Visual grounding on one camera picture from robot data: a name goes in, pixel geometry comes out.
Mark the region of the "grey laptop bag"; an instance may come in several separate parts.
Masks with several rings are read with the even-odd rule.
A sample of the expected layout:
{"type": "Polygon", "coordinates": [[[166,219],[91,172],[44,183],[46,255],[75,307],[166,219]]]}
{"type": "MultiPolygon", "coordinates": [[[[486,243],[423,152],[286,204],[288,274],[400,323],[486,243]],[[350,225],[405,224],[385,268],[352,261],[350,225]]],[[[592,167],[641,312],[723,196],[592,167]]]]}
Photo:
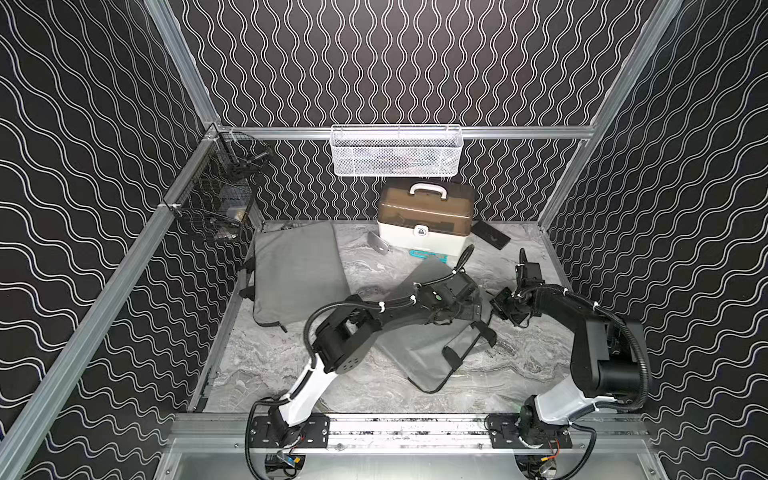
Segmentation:
{"type": "MultiPolygon", "coordinates": [[[[451,269],[436,259],[423,260],[386,299],[399,298],[412,292],[412,284],[447,275],[451,269]]],[[[458,370],[471,350],[488,347],[492,307],[491,296],[479,288],[478,321],[488,326],[485,332],[472,326],[472,321],[453,320],[450,325],[412,325],[383,333],[374,346],[405,374],[419,390],[427,394],[440,391],[458,370]]]]}
{"type": "Polygon", "coordinates": [[[265,328],[284,330],[350,295],[329,222],[259,234],[242,269],[253,283],[240,296],[253,302],[253,320],[265,328]]]}

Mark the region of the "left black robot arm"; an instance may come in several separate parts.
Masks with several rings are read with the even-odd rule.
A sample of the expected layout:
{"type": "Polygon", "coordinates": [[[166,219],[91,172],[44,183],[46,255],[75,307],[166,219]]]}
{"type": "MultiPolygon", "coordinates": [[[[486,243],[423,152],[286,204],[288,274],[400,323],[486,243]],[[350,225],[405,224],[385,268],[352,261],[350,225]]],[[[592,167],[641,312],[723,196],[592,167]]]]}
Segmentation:
{"type": "Polygon", "coordinates": [[[496,333],[482,319],[479,286],[465,269],[474,251],[475,246],[468,245],[449,274],[415,282],[407,297],[374,303],[353,295],[314,311],[302,331],[309,361],[296,383],[282,396],[265,397],[252,405],[268,408],[269,439],[282,448],[300,443],[301,430],[330,384],[356,368],[384,333],[460,321],[476,332],[469,349],[480,338],[494,345],[496,333]]]}

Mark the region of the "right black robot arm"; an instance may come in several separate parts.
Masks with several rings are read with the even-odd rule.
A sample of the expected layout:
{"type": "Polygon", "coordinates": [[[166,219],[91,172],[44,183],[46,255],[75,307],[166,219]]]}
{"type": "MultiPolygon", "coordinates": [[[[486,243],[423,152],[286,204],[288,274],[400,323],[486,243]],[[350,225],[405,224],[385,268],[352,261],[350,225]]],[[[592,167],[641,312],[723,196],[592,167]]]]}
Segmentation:
{"type": "Polygon", "coordinates": [[[531,447],[547,444],[574,420],[602,408],[642,409],[651,387],[642,324],[545,282],[540,266],[529,261],[524,250],[515,275],[516,289],[505,288],[492,299],[494,314],[521,328],[549,316],[573,333],[570,374],[525,401],[515,426],[520,441],[531,447]]]}

